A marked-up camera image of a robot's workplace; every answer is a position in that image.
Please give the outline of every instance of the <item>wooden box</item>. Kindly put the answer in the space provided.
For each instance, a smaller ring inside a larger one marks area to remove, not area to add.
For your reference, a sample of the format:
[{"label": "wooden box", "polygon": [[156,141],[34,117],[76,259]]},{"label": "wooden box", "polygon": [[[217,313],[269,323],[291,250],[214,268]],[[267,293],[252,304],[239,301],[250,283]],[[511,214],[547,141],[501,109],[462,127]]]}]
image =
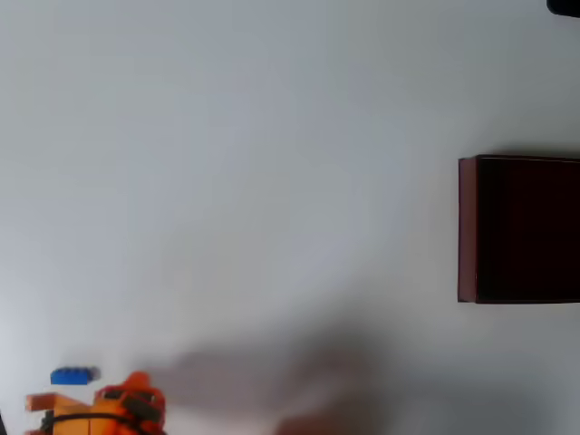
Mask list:
[{"label": "wooden box", "polygon": [[460,302],[580,302],[580,159],[459,161]]}]

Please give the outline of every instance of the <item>dark brown box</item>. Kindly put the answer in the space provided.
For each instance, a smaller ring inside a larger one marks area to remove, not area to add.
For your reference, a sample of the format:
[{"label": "dark brown box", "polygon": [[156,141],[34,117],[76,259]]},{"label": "dark brown box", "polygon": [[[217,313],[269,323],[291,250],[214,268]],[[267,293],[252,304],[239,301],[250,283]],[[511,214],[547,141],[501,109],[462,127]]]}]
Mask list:
[{"label": "dark brown box", "polygon": [[459,161],[460,302],[580,302],[580,159]]}]

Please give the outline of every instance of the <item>white surface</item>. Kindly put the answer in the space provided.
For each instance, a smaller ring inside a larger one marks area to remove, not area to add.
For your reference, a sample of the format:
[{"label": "white surface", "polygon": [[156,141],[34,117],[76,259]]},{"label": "white surface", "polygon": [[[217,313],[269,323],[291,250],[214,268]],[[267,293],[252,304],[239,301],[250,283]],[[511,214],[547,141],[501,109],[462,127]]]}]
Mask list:
[{"label": "white surface", "polygon": [[[455,292],[456,160],[580,142],[580,21],[543,0],[12,1],[0,16],[10,435],[61,363],[116,382],[350,293],[403,389],[457,388],[484,411],[518,407],[497,403],[511,389],[535,404],[513,414],[527,423],[491,412],[489,432],[577,433],[578,308]],[[440,403],[397,412],[398,431],[485,431]],[[211,433],[194,420],[168,430]]]}]

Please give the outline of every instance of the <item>lego brick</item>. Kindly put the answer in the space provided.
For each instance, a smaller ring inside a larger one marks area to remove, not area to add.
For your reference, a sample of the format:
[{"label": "lego brick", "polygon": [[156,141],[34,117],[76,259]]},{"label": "lego brick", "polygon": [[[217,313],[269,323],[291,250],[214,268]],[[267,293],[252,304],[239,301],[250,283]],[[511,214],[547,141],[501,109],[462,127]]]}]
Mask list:
[{"label": "lego brick", "polygon": [[94,379],[92,369],[83,367],[63,367],[51,373],[51,384],[86,385]]},{"label": "lego brick", "polygon": [[70,407],[80,405],[84,405],[84,403],[54,392],[48,392],[46,394],[31,394],[26,396],[27,411],[45,411],[52,410],[56,407]]}]

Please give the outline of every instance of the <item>blue lego brick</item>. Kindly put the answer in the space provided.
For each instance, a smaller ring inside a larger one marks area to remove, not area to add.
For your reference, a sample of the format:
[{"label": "blue lego brick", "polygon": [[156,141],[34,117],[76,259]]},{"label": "blue lego brick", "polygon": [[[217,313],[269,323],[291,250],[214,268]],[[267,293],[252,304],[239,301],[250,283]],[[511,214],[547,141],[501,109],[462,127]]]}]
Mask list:
[{"label": "blue lego brick", "polygon": [[86,385],[94,379],[92,369],[85,367],[63,367],[51,373],[51,384]]}]

